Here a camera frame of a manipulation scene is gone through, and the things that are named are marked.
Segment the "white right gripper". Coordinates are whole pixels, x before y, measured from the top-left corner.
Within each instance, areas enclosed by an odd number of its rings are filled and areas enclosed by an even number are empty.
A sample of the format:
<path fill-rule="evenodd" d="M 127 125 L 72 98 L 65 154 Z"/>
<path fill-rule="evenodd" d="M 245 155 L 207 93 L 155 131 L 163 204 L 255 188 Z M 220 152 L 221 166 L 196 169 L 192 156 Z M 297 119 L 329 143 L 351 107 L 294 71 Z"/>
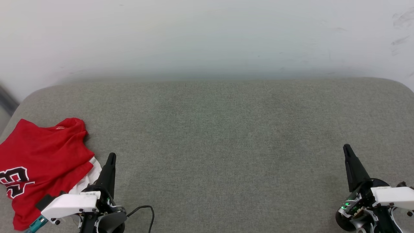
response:
<path fill-rule="evenodd" d="M 371 179 L 349 144 L 343 145 L 343 153 L 350 195 L 335 214 L 337 225 L 355 233 L 405 233 L 394 212 L 414 216 L 414 187 Z"/>

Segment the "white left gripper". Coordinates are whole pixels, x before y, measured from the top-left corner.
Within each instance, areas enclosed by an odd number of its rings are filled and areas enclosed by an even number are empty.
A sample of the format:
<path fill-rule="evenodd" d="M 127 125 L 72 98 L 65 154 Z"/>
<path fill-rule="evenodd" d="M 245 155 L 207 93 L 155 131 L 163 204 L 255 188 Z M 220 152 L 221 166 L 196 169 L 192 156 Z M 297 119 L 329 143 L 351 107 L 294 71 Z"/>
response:
<path fill-rule="evenodd" d="M 70 216 L 78 222 L 79 233 L 124 233 L 126 210 L 116 205 L 116 154 L 111 152 L 95 183 L 79 194 L 64 194 L 53 200 L 41 215 L 58 225 Z"/>

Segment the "red Bulls basketball jersey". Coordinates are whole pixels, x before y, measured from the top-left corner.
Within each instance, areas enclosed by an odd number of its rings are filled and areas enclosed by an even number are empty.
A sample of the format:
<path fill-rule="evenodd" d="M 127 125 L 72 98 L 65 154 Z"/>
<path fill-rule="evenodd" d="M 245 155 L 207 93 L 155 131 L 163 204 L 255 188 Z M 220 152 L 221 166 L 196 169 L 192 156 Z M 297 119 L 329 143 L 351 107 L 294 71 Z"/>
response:
<path fill-rule="evenodd" d="M 79 118 L 46 128 L 21 119 L 0 144 L 0 184 L 12 201 L 15 230 L 40 216 L 36 204 L 45 195 L 78 194 L 98 179 L 102 167 L 84 143 L 87 134 Z"/>

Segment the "grey fabric sofa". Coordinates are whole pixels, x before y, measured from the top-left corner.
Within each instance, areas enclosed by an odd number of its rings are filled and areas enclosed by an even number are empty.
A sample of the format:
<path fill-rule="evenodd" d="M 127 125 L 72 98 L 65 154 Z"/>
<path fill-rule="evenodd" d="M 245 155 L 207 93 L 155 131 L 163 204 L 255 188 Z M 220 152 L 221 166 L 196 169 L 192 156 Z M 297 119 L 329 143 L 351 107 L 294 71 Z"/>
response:
<path fill-rule="evenodd" d="M 117 155 L 115 202 L 151 205 L 151 233 L 344 233 L 344 144 L 414 187 L 414 92 L 396 81 L 64 84 L 29 95 L 0 143 L 21 118 L 69 117 L 101 164 Z"/>

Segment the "dark wall baseboard strip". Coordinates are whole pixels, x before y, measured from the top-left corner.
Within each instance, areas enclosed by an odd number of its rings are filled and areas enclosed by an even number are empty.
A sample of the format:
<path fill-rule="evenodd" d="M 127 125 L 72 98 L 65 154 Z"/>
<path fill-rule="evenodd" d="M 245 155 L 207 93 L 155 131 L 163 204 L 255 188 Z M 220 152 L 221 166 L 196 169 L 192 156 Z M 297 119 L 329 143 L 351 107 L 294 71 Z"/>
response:
<path fill-rule="evenodd" d="M 9 94 L 9 92 L 0 84 L 0 106 L 12 116 L 19 106 L 19 102 Z"/>

